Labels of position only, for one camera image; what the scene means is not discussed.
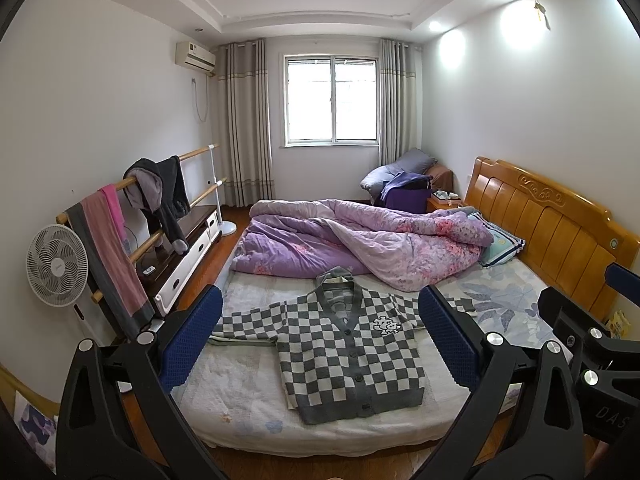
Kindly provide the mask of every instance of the wooden floor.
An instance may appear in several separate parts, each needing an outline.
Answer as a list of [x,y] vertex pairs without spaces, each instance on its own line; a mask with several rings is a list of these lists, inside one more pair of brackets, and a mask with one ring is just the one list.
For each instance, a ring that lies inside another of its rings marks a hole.
[[[248,208],[223,207],[223,217],[235,222],[238,230],[233,235],[222,238],[209,250],[185,287],[178,309],[187,308],[205,285],[215,282],[242,231],[249,223]],[[133,394],[124,396],[124,403],[141,448],[150,458],[166,463],[144,423]],[[494,455],[508,428],[510,417],[511,412],[507,412],[498,418],[484,448],[478,455],[477,462],[484,462]],[[594,451],[594,445],[590,438],[586,438],[585,443],[585,455],[588,458]],[[231,480],[293,478],[328,480],[334,477],[344,480],[408,480],[430,455],[436,444],[436,442],[427,442],[420,446],[395,447],[358,458],[341,456],[285,458],[221,447],[211,449],[210,452],[215,462]]]

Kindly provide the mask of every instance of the window frame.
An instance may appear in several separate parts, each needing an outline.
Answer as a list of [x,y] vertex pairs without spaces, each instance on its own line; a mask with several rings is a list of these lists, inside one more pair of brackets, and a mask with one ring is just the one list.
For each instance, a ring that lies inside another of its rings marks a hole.
[[[283,97],[282,117],[284,148],[296,146],[379,146],[380,145],[380,60],[375,56],[350,56],[349,54],[285,54],[283,57],[282,84]],[[289,59],[329,59],[331,65],[331,94],[332,94],[332,138],[331,139],[289,139]],[[335,60],[354,59],[373,61],[376,64],[376,138],[375,139],[337,139],[336,138],[336,102],[335,102]]]

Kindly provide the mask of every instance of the pillow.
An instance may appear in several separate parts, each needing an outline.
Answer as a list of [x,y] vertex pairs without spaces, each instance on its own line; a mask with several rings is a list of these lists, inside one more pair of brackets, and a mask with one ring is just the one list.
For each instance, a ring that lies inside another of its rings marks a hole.
[[522,238],[508,233],[496,224],[488,222],[480,212],[472,213],[469,218],[475,218],[482,222],[489,232],[494,236],[494,243],[485,248],[480,254],[478,263],[483,267],[493,267],[504,264],[511,260],[524,248],[526,243]]

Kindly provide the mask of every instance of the mattress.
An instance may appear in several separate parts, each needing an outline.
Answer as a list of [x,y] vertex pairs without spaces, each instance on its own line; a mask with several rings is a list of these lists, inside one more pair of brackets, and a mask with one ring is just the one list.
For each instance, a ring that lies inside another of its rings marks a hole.
[[[357,276],[365,288],[402,293],[373,275]],[[225,295],[224,312],[245,311],[307,294],[312,280],[221,273],[216,282]],[[477,264],[440,282],[444,296],[471,298],[479,325],[503,333],[514,345],[539,348],[557,340],[538,317],[536,301],[546,287],[520,260],[483,269]],[[426,330],[415,333],[426,374],[421,406],[367,418],[316,426],[302,423],[288,410],[275,346],[207,344],[187,382],[172,394],[193,431],[209,446],[300,457],[315,454],[361,456],[395,446],[421,444],[444,436],[468,397],[457,386]],[[519,387],[512,385],[502,409],[514,406]]]

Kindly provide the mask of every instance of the power cord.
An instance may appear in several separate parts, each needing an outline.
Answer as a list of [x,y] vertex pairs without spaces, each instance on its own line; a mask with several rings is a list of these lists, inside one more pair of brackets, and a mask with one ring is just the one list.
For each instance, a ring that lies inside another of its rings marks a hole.
[[206,84],[206,92],[207,92],[207,111],[204,113],[204,119],[200,117],[200,110],[198,110],[198,85],[196,84],[196,78],[191,78],[191,83],[196,90],[196,111],[198,113],[198,118],[201,123],[207,122],[207,116],[209,115],[209,81],[207,81],[207,76],[205,76],[205,84]]
[[134,233],[131,229],[129,229],[127,226],[124,226],[124,228],[125,228],[127,231],[129,231],[129,232],[131,233],[131,235],[136,239],[136,249],[137,249],[138,247],[140,247],[140,244],[138,243],[138,237],[135,235],[135,233]]

